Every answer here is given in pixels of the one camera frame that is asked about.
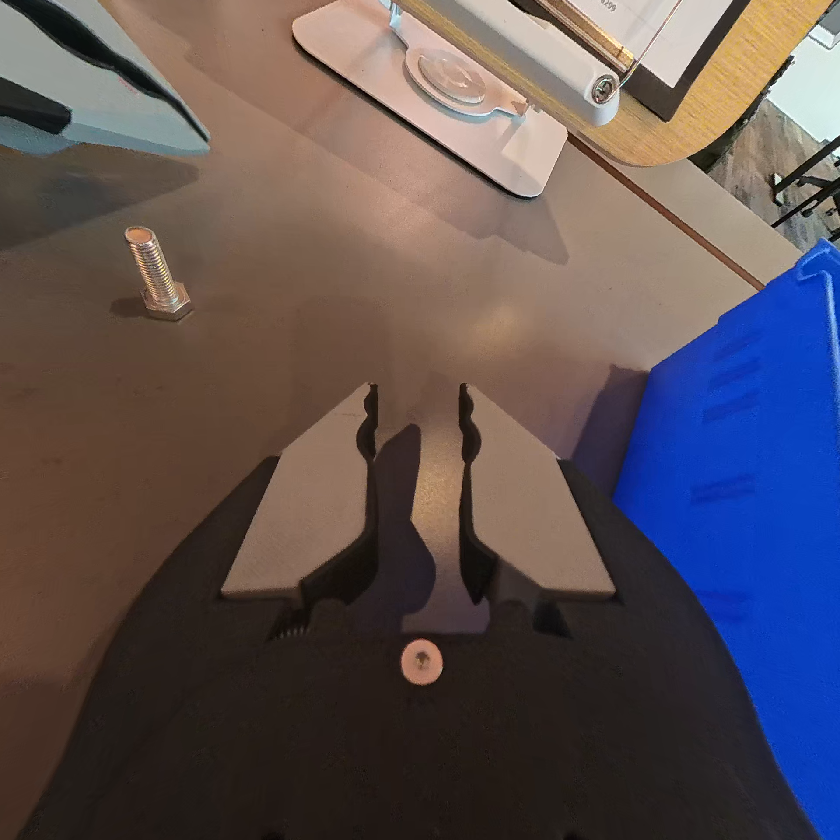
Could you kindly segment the printed instruction sheet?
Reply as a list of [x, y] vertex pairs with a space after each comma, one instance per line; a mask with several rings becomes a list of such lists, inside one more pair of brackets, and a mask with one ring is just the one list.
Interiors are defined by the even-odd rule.
[[603, 126], [628, 95], [664, 122], [748, 2], [525, 1], [515, 7], [560, 42], [563, 58], [583, 59], [584, 79], [569, 109]]

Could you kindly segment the blue plastic bin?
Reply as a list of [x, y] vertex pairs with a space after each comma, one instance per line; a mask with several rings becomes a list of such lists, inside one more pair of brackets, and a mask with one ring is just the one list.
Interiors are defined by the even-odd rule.
[[649, 373], [613, 499], [706, 609], [774, 757], [839, 837], [838, 248]]

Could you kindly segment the silver hex bolt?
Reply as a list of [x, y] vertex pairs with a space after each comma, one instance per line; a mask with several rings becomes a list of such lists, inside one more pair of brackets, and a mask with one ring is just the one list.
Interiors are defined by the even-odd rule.
[[143, 279], [141, 297], [148, 317], [178, 322], [193, 311], [184, 285], [172, 276], [161, 244], [147, 227], [131, 226], [124, 239]]

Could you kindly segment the black metal frame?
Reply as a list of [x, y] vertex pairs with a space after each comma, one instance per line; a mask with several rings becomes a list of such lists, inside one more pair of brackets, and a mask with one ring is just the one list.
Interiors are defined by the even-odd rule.
[[[778, 207], [782, 207], [785, 204], [785, 196], [791, 186], [813, 186], [816, 188], [813, 194], [806, 196], [802, 201], [793, 206], [792, 209], [774, 221], [771, 225], [772, 228], [780, 227], [795, 216], [810, 217], [820, 205], [828, 200], [834, 201], [835, 206], [832, 211], [838, 214], [839, 163], [838, 156], [835, 155], [838, 149], [839, 136], [836, 136], [825, 142], [817, 151], [807, 157], [803, 162], [797, 164], [792, 171], [785, 175], [780, 175], [778, 172], [771, 173], [769, 179], [771, 200]], [[824, 162], [830, 162], [833, 166], [833, 176], [830, 178], [821, 177], [812, 173], [812, 170], [818, 164]]]

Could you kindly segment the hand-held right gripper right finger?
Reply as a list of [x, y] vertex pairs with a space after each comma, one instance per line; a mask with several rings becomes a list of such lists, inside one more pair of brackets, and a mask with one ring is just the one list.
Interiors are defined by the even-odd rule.
[[459, 566], [477, 604], [611, 599], [616, 586], [557, 455], [473, 385], [458, 392]]

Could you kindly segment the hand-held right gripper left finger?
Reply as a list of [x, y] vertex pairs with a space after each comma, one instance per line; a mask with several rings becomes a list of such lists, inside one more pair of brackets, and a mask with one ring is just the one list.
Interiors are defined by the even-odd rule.
[[221, 594], [354, 601], [378, 568], [377, 386], [363, 383], [283, 449]]

